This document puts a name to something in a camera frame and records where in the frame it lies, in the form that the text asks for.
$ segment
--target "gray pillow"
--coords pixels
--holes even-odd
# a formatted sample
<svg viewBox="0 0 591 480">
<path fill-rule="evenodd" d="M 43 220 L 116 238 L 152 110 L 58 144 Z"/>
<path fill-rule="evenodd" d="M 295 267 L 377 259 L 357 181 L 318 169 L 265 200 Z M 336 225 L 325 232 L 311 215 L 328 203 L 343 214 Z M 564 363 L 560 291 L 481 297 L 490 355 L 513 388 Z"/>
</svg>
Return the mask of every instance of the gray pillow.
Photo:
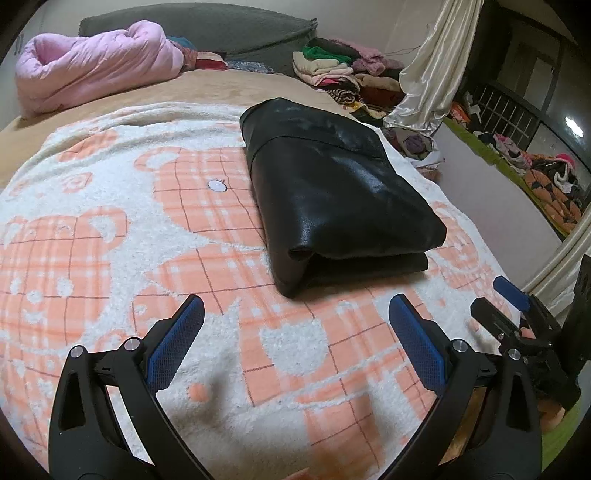
<svg viewBox="0 0 591 480">
<path fill-rule="evenodd" d="M 183 3 L 127 8 L 80 22 L 80 36 L 91 37 L 139 20 L 162 25 L 173 37 L 185 37 L 200 51 L 228 54 L 227 60 L 260 61 L 276 72 L 294 76 L 291 53 L 316 36 L 316 19 L 239 5 Z"/>
</svg>

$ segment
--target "orange plaid blanket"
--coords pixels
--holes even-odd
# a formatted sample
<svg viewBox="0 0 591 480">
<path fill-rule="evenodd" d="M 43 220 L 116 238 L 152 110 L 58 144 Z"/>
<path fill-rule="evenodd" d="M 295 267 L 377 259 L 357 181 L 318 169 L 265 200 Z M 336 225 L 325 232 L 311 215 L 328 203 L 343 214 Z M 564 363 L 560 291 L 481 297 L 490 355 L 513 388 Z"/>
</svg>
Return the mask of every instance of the orange plaid blanket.
<svg viewBox="0 0 591 480">
<path fill-rule="evenodd" d="M 158 399 L 216 479 L 378 476 L 434 401 L 387 323 L 405 293 L 451 338 L 493 351 L 470 318 L 502 271 L 474 224 L 381 134 L 447 226 L 425 273 L 282 297 L 269 274 L 238 119 L 159 103 L 57 130 L 0 195 L 0 406 L 44 465 L 70 348 L 116 348 L 198 294 L 206 321 Z M 130 447 L 147 459 L 120 396 Z"/>
</svg>

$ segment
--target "white curtain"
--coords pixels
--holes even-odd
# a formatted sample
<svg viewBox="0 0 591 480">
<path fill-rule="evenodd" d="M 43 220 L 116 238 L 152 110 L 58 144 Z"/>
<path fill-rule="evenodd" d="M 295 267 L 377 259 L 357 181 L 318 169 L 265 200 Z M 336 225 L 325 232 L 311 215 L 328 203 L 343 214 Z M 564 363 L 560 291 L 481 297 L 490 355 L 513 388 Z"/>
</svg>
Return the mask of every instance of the white curtain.
<svg viewBox="0 0 591 480">
<path fill-rule="evenodd" d="M 386 127 L 432 135 L 460 86 L 483 0 L 445 0 L 433 31 L 400 72 L 404 100 L 384 118 Z"/>
<path fill-rule="evenodd" d="M 524 288 L 536 295 L 555 317 L 573 302 L 574 284 L 583 254 L 591 255 L 591 208 L 566 238 L 556 255 Z"/>
</svg>

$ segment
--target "blue grip pad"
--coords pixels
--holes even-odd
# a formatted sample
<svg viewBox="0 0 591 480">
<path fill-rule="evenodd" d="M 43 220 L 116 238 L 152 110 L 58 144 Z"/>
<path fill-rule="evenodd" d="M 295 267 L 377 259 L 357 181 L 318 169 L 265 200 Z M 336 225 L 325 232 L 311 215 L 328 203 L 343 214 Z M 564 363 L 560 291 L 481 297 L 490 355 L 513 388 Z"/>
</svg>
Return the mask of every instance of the blue grip pad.
<svg viewBox="0 0 591 480">
<path fill-rule="evenodd" d="M 195 296 L 150 356 L 146 384 L 153 394 L 168 388 L 172 382 L 189 347 L 203 326 L 204 317 L 203 301 Z"/>
<path fill-rule="evenodd" d="M 445 360 L 421 326 L 425 320 L 403 294 L 392 298 L 388 316 L 421 383 L 441 396 L 446 386 Z"/>
<path fill-rule="evenodd" d="M 520 312 L 530 311 L 530 299 L 505 277 L 497 277 L 492 283 L 493 288 L 503 298 L 507 299 Z"/>
</svg>

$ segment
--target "folded leather jacket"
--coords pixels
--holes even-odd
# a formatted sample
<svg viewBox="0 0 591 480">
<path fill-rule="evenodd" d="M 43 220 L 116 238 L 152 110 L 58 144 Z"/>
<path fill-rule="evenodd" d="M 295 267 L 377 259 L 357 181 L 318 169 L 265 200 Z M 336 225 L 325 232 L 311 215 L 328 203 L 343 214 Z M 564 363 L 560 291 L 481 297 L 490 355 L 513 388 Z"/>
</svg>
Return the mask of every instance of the folded leather jacket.
<svg viewBox="0 0 591 480">
<path fill-rule="evenodd" d="M 427 269 L 446 227 L 373 130 L 283 98 L 240 126 L 279 292 Z"/>
</svg>

